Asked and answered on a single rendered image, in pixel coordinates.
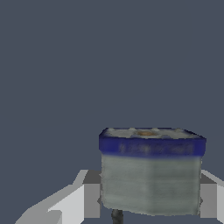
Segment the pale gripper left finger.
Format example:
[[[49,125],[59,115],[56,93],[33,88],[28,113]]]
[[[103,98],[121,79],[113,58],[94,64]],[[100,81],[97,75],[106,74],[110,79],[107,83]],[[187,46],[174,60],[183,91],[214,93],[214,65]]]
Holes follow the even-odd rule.
[[[15,224],[81,224],[100,218],[101,208],[101,172],[80,170],[71,185],[28,208]]]

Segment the grey box with blue lid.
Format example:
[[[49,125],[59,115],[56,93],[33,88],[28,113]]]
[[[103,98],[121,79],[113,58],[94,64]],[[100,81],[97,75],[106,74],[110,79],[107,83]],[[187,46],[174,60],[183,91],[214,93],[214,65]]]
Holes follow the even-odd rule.
[[[184,129],[106,128],[99,135],[103,205],[137,214],[198,214],[206,142]]]

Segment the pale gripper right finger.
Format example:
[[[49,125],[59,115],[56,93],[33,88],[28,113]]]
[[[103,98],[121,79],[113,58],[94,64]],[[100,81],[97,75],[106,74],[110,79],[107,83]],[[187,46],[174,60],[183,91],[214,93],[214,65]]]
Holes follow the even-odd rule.
[[[215,218],[224,224],[224,180],[206,170],[200,179],[200,218]]]

